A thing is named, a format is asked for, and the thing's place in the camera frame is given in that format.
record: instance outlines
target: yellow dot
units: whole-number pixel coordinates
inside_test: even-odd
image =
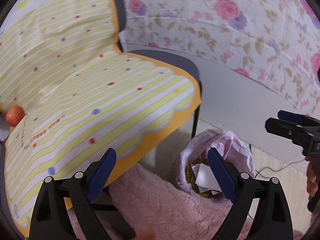
[[[17,5],[17,9],[21,9],[21,8],[25,7],[26,4],[27,4],[27,0],[22,1],[21,3],[19,3],[19,4]]]

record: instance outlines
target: pink fur blanket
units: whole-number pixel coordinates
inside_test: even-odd
[[[211,240],[229,211],[176,189],[139,164],[114,181],[109,192],[114,205],[136,234],[150,227],[157,240]],[[70,220],[80,238],[77,221],[74,217]],[[108,223],[102,223],[112,239],[120,239]],[[251,223],[251,219],[246,220],[238,239],[246,237]],[[295,240],[301,236],[295,231]]]

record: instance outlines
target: hand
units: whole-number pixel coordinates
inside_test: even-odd
[[[307,156],[304,159],[309,162],[307,167],[307,192],[314,197],[318,190],[318,184],[316,183],[316,173],[312,167],[311,157]]]
[[[152,228],[142,230],[142,232],[133,240],[156,240],[156,233]]]

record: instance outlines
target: orange ball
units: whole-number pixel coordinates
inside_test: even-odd
[[[9,125],[16,127],[24,116],[24,111],[20,106],[13,106],[5,115],[5,120]]]

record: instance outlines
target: white wall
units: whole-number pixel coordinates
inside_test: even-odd
[[[126,51],[135,49],[158,48],[125,45]],[[242,140],[285,163],[304,158],[301,147],[293,145],[288,139],[268,134],[264,128],[265,121],[270,117],[277,118],[279,110],[299,113],[291,103],[261,84],[226,67],[186,53],[170,52],[189,58],[200,70],[203,84],[201,120],[233,131]],[[319,116],[319,112],[316,111],[314,117]],[[307,162],[292,166],[305,173]]]

